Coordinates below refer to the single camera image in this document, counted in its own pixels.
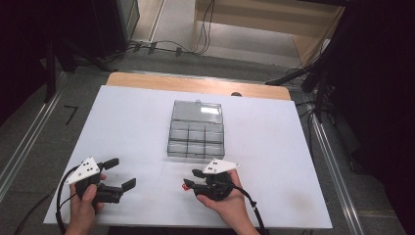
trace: white tabletop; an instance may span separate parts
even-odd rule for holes
[[[331,228],[332,224],[292,101],[102,86],[66,172],[92,156],[97,163],[119,158],[103,171],[105,184],[120,187],[135,177],[137,186],[119,204],[106,204],[97,223],[129,226],[227,227],[220,217],[184,191],[183,178],[198,179],[185,163],[167,156],[175,100],[221,104],[225,127],[224,160],[239,163],[267,228]],[[62,200],[69,196],[64,188]],[[249,216],[258,226],[248,200]],[[45,223],[56,223],[56,195]],[[69,204],[62,209],[69,222]]]

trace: wooden panel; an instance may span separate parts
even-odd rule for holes
[[[239,92],[245,97],[291,100],[290,93],[285,87],[221,81],[214,78],[199,79],[157,74],[113,72],[107,81],[107,85],[219,95],[231,95],[233,92]]]

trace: hand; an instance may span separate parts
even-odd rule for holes
[[[236,169],[228,171],[232,182],[242,188]],[[259,234],[250,221],[245,206],[245,196],[236,189],[233,189],[227,198],[222,201],[213,201],[205,195],[198,195],[197,199],[205,205],[217,212],[222,220],[239,235]]]
[[[102,180],[106,179],[105,174],[101,174]],[[75,185],[69,186],[70,194],[76,194]],[[97,195],[97,186],[91,184],[86,188],[82,200],[77,195],[70,199],[70,223],[66,235],[88,235],[92,232],[95,223],[95,210],[92,207],[92,200]],[[97,212],[101,211],[104,204],[97,204]]]

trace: metal frame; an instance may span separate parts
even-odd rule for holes
[[[304,95],[304,100],[310,101],[306,95]],[[310,110],[312,109],[312,106],[307,105],[307,108]],[[336,161],[336,157],[330,145],[330,141],[327,138],[324,126],[317,120],[317,118],[314,117],[312,117],[312,123],[314,131],[317,135],[318,142],[320,143],[320,147],[323,152],[327,167],[329,168],[329,172],[332,177],[339,201],[342,205],[343,213],[345,214],[346,222],[348,228],[350,229],[350,234],[364,235],[365,233],[362,224],[360,223],[353,200],[348,193],[346,183],[340,172],[339,165]]]
[[[52,114],[53,110],[55,109],[56,104],[61,98],[63,87],[66,85],[67,81],[68,81],[67,75],[64,72],[62,72],[58,78],[57,92],[55,93],[55,95],[52,96],[49,103],[43,104],[35,120],[31,124],[29,130],[27,131],[23,140],[21,141],[18,148],[16,149],[15,153],[12,155],[6,167],[1,172],[0,174],[0,202],[5,197],[7,191],[12,185],[13,180],[15,179],[16,175],[18,175],[19,170],[21,169],[24,163],[24,160],[26,159],[28,153],[30,152],[31,147],[33,146],[40,132],[42,131],[43,126],[45,125],[49,116]]]

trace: grid organizer box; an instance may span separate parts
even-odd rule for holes
[[[200,101],[175,101],[167,155],[193,159],[223,159],[224,128],[221,106]]]

